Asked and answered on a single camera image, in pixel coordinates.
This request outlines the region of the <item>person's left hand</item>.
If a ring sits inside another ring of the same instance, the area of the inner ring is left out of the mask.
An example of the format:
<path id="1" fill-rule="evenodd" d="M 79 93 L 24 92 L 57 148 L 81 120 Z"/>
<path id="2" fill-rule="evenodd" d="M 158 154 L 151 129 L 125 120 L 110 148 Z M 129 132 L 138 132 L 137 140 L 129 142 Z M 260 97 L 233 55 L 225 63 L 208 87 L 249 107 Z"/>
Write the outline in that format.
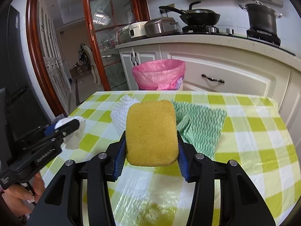
<path id="1" fill-rule="evenodd" d="M 35 174 L 32 187 L 35 195 L 32 195 L 24 187 L 16 184 L 10 186 L 2 194 L 6 205 L 16 217 L 32 213 L 32 209 L 29 209 L 23 201 L 34 199 L 35 202 L 38 202 L 45 191 L 44 181 L 40 173 Z"/>

